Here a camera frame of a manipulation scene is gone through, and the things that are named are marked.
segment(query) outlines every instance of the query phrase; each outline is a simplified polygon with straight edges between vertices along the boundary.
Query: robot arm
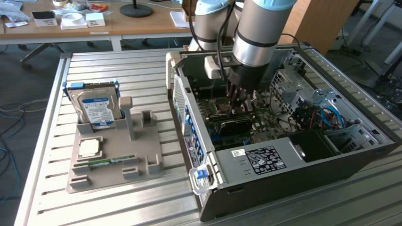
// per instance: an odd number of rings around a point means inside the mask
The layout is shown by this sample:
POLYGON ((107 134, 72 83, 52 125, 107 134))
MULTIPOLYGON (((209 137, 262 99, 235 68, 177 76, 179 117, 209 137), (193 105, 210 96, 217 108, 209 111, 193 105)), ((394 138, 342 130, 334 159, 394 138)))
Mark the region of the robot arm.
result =
MULTIPOLYGON (((229 15, 231 18, 226 32, 227 36, 235 37, 231 60, 237 61, 231 64, 229 76, 225 78, 229 80, 227 96, 231 99, 229 115, 237 106, 242 106, 245 111, 253 110, 253 92, 263 78, 295 2, 297 0, 245 0, 245 3, 235 3, 235 14, 229 15)), ((217 49, 217 27, 222 26, 222 19, 227 17, 225 9, 229 7, 225 2, 221 9, 215 7, 215 10, 203 10, 209 8, 209 4, 215 3, 211 0, 199 0, 195 11, 195 33, 203 49, 217 49)), ((195 50, 197 43, 191 43, 191 50, 195 50)), ((206 59, 206 62, 214 64, 211 58, 206 59)))

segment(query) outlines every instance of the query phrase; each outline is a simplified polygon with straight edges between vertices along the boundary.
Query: open computer chassis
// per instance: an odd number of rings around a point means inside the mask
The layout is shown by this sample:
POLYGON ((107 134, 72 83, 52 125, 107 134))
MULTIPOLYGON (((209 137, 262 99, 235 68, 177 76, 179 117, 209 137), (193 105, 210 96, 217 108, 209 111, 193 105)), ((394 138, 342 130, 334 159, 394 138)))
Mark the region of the open computer chassis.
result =
POLYGON ((203 68, 215 52, 169 54, 170 105, 202 221, 349 178, 402 144, 401 121, 309 52, 278 46, 254 111, 231 117, 226 81, 203 68))

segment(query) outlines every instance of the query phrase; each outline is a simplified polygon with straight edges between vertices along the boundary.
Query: circuit board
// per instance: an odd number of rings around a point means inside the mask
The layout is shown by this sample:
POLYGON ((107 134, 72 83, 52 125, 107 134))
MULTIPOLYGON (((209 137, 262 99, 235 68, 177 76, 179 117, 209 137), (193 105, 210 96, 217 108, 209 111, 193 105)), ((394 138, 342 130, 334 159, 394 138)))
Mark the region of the circuit board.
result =
POLYGON ((274 140, 287 132, 265 104, 265 97, 259 94, 255 96, 254 105, 253 113, 227 117, 229 98, 198 99, 201 114, 215 150, 274 140), (230 123, 231 127, 227 126, 229 129, 223 132, 222 128, 226 123, 230 123))

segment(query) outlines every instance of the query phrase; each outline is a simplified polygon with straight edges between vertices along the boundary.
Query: tape roll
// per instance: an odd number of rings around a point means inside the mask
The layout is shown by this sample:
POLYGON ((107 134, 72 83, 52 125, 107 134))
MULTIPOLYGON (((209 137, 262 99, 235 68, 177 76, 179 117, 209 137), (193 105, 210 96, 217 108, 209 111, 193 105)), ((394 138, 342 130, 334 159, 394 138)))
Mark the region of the tape roll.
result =
POLYGON ((62 16, 62 20, 66 25, 82 24, 83 19, 84 17, 79 13, 67 13, 62 16))
POLYGON ((55 6, 64 6, 68 0, 52 0, 55 6))

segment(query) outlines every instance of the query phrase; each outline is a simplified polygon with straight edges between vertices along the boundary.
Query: hard drive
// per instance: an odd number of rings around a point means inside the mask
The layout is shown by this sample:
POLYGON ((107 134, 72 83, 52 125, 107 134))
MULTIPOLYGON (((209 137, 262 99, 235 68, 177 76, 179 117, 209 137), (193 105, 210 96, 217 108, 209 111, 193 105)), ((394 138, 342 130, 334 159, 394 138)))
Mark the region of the hard drive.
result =
POLYGON ((64 93, 72 102, 80 123, 90 123, 94 129, 114 127, 123 118, 119 108, 119 83, 63 83, 64 93))

